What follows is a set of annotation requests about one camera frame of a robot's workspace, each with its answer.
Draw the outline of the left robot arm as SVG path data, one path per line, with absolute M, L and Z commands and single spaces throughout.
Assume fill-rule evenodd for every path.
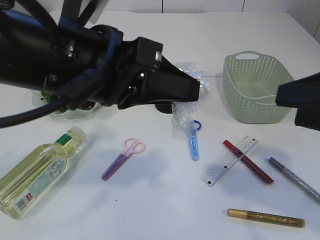
M 120 110 L 140 105 L 196 102 L 200 83 L 171 64 L 159 42 L 123 39 L 110 25 L 86 28 L 98 8 L 66 0 L 58 22 L 36 0 L 0 3 L 0 82 L 53 94 L 38 108 L 2 117 L 2 128 L 24 124 L 87 102 Z

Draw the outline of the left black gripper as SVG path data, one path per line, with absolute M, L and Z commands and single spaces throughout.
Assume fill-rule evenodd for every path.
M 123 41 L 107 74 L 101 105 L 123 110 L 141 103 L 196 102 L 200 82 L 165 57 L 157 59 L 162 52 L 163 44 L 148 38 Z

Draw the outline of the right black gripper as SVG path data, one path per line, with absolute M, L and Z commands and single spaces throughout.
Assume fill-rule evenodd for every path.
M 320 73 L 282 84 L 278 87 L 277 106 L 297 108 L 296 126 L 320 130 Z

